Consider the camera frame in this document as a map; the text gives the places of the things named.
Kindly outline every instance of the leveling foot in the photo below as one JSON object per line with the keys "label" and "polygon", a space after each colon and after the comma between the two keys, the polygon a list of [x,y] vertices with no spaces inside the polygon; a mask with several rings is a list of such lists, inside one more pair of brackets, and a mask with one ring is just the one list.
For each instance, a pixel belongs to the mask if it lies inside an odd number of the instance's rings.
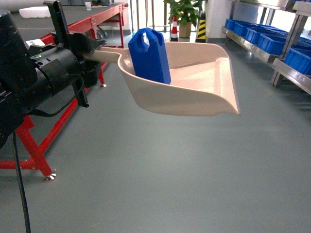
{"label": "leveling foot", "polygon": [[55,178],[56,178],[56,173],[52,172],[49,176],[44,177],[44,182],[50,183],[50,182],[54,181]]}

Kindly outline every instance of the paper cup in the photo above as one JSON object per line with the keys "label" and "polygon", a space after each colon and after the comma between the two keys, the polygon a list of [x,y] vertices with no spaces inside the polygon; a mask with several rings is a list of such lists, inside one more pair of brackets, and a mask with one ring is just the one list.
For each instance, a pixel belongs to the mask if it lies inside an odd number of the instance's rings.
{"label": "paper cup", "polygon": [[86,10],[91,11],[92,10],[91,2],[87,1],[85,4],[86,4]]}

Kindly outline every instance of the black cable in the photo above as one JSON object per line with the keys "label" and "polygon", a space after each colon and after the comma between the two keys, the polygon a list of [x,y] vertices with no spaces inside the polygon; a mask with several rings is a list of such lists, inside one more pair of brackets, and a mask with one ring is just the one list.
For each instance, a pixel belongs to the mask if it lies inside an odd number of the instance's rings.
{"label": "black cable", "polygon": [[21,203],[23,205],[23,211],[24,211],[26,233],[31,233],[28,207],[27,207],[27,200],[26,200],[26,195],[25,195],[25,190],[24,190],[23,178],[21,176],[20,166],[19,166],[19,159],[18,159],[18,152],[17,152],[17,145],[16,145],[16,133],[15,132],[13,132],[13,152],[14,152],[14,160],[15,160],[15,165],[16,165],[17,182],[18,182],[18,186],[19,186]]}
{"label": "black cable", "polygon": [[77,96],[78,94],[83,90],[84,86],[82,86],[80,88],[80,90],[75,93],[75,95],[71,98],[71,100],[69,100],[68,103],[66,103],[61,109],[59,109],[57,112],[55,113],[46,113],[42,110],[39,110],[39,109],[33,109],[29,115],[34,115],[34,116],[39,116],[39,117],[53,117],[53,116],[56,116],[57,114],[59,114],[61,111],[63,111]]}

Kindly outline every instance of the traffic cone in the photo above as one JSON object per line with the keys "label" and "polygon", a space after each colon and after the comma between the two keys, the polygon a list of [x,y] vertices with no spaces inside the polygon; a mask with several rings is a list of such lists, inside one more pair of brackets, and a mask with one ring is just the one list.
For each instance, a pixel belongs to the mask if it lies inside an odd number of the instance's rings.
{"label": "traffic cone", "polygon": [[178,36],[177,36],[177,18],[173,18],[173,29],[171,33],[171,41],[178,41]]}
{"label": "traffic cone", "polygon": [[206,43],[206,19],[205,12],[201,13],[195,42]]}

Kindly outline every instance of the plant pot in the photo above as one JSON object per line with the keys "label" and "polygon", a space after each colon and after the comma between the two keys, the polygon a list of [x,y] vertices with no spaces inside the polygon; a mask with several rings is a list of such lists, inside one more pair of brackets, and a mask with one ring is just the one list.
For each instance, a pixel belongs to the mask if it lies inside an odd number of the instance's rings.
{"label": "plant pot", "polygon": [[188,22],[186,25],[179,25],[179,37],[181,38],[189,38],[191,33],[191,22]]}

